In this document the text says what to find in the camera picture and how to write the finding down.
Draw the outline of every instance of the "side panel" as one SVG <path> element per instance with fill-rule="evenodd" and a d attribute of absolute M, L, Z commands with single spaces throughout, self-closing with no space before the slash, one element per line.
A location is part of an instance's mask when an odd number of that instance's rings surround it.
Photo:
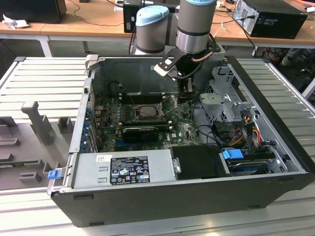
<path fill-rule="evenodd" d="M 52 200 L 77 227 L 111 225 L 263 208 L 307 186 L 308 175 L 55 194 Z"/>

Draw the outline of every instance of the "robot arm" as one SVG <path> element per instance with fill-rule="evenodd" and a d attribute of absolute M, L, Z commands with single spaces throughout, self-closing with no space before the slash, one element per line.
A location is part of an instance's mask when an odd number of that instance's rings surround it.
<path fill-rule="evenodd" d="M 168 41 L 166 39 L 176 35 L 175 48 L 159 61 L 154 70 L 162 77 L 178 81 L 179 92 L 185 94 L 184 97 L 194 93 L 193 75 L 212 55 L 209 32 L 216 3 L 216 0 L 182 0 L 178 19 L 170 17 L 168 9 L 163 6 L 145 7 L 137 13 L 136 54 L 161 53 Z"/>

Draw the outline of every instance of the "motherboard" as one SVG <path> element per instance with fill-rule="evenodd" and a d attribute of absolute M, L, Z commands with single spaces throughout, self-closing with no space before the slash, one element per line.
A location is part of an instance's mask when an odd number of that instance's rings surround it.
<path fill-rule="evenodd" d="M 95 108 L 98 151 L 168 149 L 201 144 L 191 103 L 176 96 L 106 97 Z"/>

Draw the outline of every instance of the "power supply label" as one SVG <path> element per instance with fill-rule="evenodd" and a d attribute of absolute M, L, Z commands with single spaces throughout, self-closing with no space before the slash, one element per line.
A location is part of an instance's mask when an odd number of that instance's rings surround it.
<path fill-rule="evenodd" d="M 133 184 L 150 182 L 147 156 L 111 158 L 110 183 Z"/>

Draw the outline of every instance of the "black computer tower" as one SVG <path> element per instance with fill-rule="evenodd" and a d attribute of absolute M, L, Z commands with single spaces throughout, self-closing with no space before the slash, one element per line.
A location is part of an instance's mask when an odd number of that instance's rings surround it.
<path fill-rule="evenodd" d="M 0 0 L 0 19 L 58 24 L 66 11 L 64 0 Z"/>

